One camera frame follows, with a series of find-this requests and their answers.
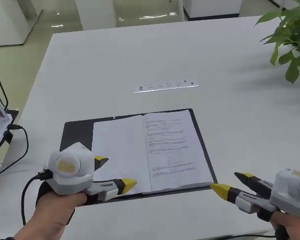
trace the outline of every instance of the human hand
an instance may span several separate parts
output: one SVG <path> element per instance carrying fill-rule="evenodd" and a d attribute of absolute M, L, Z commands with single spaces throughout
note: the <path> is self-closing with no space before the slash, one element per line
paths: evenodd
<path fill-rule="evenodd" d="M 59 240 L 75 207 L 87 201 L 84 193 L 60 196 L 50 192 L 42 196 L 30 221 L 15 236 L 16 240 Z"/>
<path fill-rule="evenodd" d="M 276 211 L 270 222 L 275 230 L 278 225 L 285 226 L 290 240 L 300 240 L 300 218 Z"/>

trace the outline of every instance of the potted plant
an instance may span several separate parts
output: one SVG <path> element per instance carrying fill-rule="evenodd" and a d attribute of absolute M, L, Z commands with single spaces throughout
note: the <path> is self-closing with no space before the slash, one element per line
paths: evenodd
<path fill-rule="evenodd" d="M 290 65 L 285 73 L 285 79 L 292 84 L 299 76 L 300 68 L 300 0 L 295 0 L 298 6 L 290 10 L 279 9 L 277 11 L 269 12 L 262 16 L 256 23 L 268 22 L 272 19 L 279 18 L 279 26 L 274 33 L 266 36 L 260 42 L 265 41 L 264 44 L 275 43 L 273 54 L 270 62 L 275 65 L 277 59 L 280 65 Z M 291 49 L 278 58 L 280 46 L 291 45 Z"/>

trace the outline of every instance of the notebook page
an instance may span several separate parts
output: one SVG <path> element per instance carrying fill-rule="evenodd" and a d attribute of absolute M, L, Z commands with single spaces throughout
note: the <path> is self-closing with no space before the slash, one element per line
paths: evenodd
<path fill-rule="evenodd" d="M 190 112 L 143 116 L 151 191 L 213 182 Z"/>
<path fill-rule="evenodd" d="M 94 173 L 94 181 L 131 178 L 136 186 L 127 194 L 149 192 L 150 179 L 141 115 L 100 121 L 93 125 L 92 152 L 109 160 Z"/>

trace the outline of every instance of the power outlet strip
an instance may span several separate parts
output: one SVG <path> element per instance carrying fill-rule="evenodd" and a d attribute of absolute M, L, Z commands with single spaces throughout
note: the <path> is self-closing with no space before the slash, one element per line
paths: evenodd
<path fill-rule="evenodd" d="M 195 81 L 170 81 L 161 83 L 148 83 L 138 84 L 134 87 L 134 94 L 150 93 L 157 91 L 173 90 L 173 89 L 187 89 L 199 87 L 199 84 Z"/>

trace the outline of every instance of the white table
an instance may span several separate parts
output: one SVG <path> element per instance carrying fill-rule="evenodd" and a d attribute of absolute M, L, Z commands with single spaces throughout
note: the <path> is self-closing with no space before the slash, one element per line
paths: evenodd
<path fill-rule="evenodd" d="M 0 177 L 0 238 L 22 227 L 22 189 L 59 148 L 67 121 L 193 108 L 220 183 L 246 189 L 233 172 L 273 181 L 283 168 L 300 169 L 300 79 L 291 85 L 287 66 L 270 65 L 273 46 L 259 40 L 277 23 L 253 28 L 257 19 L 53 35 L 19 121 L 29 153 Z M 167 80 L 196 80 L 200 87 L 132 94 L 136 84 Z M 4 165 L 25 147 L 17 132 Z M 39 184 L 27 192 L 27 219 Z M 269 228 L 203 190 L 81 207 L 63 239 L 196 240 Z"/>

